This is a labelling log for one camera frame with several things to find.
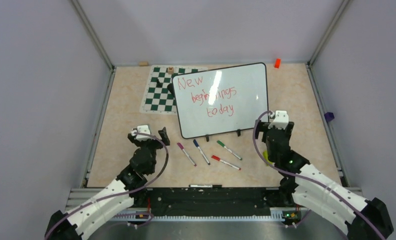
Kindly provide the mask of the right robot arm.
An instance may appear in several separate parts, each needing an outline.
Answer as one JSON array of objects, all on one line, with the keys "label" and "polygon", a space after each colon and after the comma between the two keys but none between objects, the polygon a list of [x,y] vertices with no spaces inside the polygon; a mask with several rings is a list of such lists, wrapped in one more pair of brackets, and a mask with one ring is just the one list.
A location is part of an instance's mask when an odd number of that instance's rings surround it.
[{"label": "right robot arm", "polygon": [[255,121],[254,138],[263,134],[271,168],[283,175],[279,200],[285,206],[300,205],[329,221],[349,240],[386,240],[394,232],[386,204],[369,200],[333,181],[310,161],[292,150],[294,123],[274,119]]}]

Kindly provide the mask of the white whiteboard black frame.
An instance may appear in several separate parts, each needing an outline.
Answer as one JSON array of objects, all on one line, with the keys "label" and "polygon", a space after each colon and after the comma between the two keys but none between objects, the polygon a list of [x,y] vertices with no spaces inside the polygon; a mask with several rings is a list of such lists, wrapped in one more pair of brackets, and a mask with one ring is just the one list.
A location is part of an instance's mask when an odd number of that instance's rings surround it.
[{"label": "white whiteboard black frame", "polygon": [[269,109],[263,62],[178,74],[171,82],[184,139],[251,129]]}]

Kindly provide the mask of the red marker pen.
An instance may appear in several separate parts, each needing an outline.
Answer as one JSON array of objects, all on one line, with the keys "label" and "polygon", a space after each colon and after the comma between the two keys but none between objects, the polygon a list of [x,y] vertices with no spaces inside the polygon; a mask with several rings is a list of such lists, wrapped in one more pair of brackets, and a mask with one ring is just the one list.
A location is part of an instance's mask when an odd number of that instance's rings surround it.
[{"label": "red marker pen", "polygon": [[236,166],[236,165],[234,165],[234,164],[232,164],[232,163],[230,163],[230,162],[227,162],[227,161],[221,159],[220,157],[218,157],[218,156],[216,156],[216,155],[212,155],[211,158],[214,159],[214,160],[216,160],[216,161],[218,161],[218,162],[220,162],[220,163],[223,163],[223,164],[225,164],[225,165],[227,165],[227,166],[230,166],[231,168],[234,168],[234,169],[236,169],[236,170],[238,170],[238,171],[241,170],[241,168],[240,168],[239,166]]}]

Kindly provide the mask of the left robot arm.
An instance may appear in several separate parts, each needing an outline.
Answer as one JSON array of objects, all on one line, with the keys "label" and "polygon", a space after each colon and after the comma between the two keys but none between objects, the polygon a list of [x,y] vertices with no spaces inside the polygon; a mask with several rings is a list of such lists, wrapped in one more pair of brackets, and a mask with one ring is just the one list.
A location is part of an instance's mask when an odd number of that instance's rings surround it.
[{"label": "left robot arm", "polygon": [[127,138],[137,146],[128,165],[101,191],[69,211],[60,210],[50,217],[45,231],[46,240],[87,240],[102,225],[119,212],[132,206],[140,207],[146,202],[143,191],[153,180],[157,164],[157,150],[170,145],[166,127],[151,134],[149,125],[132,129]]}]

